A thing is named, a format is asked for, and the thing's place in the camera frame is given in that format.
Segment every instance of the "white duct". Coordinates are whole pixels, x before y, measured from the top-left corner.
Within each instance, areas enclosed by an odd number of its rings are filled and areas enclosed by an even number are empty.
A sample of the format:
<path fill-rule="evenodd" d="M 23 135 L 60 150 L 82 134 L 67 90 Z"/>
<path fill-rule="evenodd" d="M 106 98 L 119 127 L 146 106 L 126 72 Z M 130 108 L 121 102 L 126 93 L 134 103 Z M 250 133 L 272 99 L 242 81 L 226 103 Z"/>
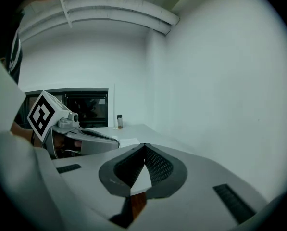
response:
<path fill-rule="evenodd" d="M 64 3 L 67 10 L 91 6 L 108 6 L 113 8 L 133 10 L 158 18 L 173 26 L 175 26 L 180 19 L 172 12 L 142 0 L 66 0 Z"/>
<path fill-rule="evenodd" d="M 34 24 L 40 22 L 41 20 L 46 19 L 47 17 L 50 17 L 54 14 L 63 12 L 63 9 L 61 5 L 55 5 L 50 8 L 50 10 L 46 10 L 40 14 L 38 14 L 36 17 L 34 17 L 32 20 L 28 21 L 26 24 L 22 25 L 20 27 L 20 31 L 24 32 L 27 30 L 29 27 L 32 27 Z"/>
<path fill-rule="evenodd" d="M 79 21 L 87 19 L 110 19 L 115 21 L 124 21 L 152 28 L 165 35 L 171 30 L 170 25 L 161 22 L 155 18 L 125 10 L 90 9 L 90 10 L 76 11 L 70 13 L 69 16 L 71 21 Z"/>
<path fill-rule="evenodd" d="M 26 41 L 27 39 L 31 38 L 32 36 L 45 31 L 49 28 L 52 28 L 54 26 L 62 25 L 64 23 L 67 23 L 67 20 L 64 15 L 58 16 L 55 18 L 52 18 L 44 23 L 41 23 L 40 25 L 37 25 L 30 30 L 25 31 L 24 33 L 20 34 L 20 40 L 21 42 Z"/>

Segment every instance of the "person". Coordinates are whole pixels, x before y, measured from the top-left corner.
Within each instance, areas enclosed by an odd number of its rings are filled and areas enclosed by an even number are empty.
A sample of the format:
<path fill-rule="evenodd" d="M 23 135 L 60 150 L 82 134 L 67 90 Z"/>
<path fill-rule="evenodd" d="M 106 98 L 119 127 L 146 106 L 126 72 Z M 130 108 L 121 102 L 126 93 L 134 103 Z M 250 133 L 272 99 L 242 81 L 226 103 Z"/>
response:
<path fill-rule="evenodd" d="M 23 0 L 11 15 L 11 19 L 4 23 L 5 35 L 0 38 L 0 60 L 7 69 L 8 73 L 18 84 L 20 66 L 23 57 L 21 42 L 19 40 L 18 31 L 19 24 L 24 16 L 23 9 L 34 1 L 47 1 L 47 0 Z M 30 141 L 33 146 L 41 147 L 41 141 L 35 136 L 33 130 L 23 129 L 15 122 L 12 125 L 11 132 L 14 135 L 25 138 Z M 60 149 L 64 146 L 64 136 L 56 133 L 54 135 L 54 146 Z M 74 142 L 75 147 L 81 147 L 80 141 Z"/>

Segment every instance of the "window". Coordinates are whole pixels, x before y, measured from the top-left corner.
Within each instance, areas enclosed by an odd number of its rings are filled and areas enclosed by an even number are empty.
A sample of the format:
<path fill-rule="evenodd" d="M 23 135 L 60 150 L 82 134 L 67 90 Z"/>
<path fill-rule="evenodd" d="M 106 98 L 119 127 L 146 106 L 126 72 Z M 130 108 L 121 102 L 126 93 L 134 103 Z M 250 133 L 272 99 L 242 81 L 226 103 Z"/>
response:
<path fill-rule="evenodd" d="M 101 128 L 108 126 L 108 92 L 50 92 L 71 111 L 78 113 L 80 126 L 84 128 Z M 27 95 L 15 122 L 23 128 L 31 129 L 28 114 L 39 94 Z"/>

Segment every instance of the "small bottle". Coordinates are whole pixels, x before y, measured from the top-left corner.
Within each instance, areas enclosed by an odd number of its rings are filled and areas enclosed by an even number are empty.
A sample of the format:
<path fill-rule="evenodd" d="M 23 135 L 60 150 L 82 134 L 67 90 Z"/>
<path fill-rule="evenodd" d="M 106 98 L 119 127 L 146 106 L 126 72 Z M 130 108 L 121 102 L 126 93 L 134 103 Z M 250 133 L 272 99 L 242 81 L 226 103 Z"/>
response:
<path fill-rule="evenodd" d="M 118 115 L 117 122 L 118 122 L 118 128 L 119 128 L 119 129 L 122 129 L 122 128 L 123 128 L 122 115 Z"/>

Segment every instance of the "person's arm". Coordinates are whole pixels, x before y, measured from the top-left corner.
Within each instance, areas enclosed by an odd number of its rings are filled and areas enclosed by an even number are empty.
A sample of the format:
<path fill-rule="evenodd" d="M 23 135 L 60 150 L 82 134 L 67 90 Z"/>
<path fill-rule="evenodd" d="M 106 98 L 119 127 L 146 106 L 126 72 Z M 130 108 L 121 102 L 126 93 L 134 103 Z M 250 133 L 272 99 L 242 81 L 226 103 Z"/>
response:
<path fill-rule="evenodd" d="M 27 141 L 29 141 L 29 143 L 31 142 L 32 130 L 30 130 L 30 129 L 23 129 L 16 122 L 13 122 L 12 127 L 11 127 L 11 132 L 12 132 L 13 135 L 20 136 L 20 137 L 26 139 Z M 42 147 L 42 143 L 38 139 L 37 136 L 35 136 L 33 146 L 35 146 L 35 147 Z"/>

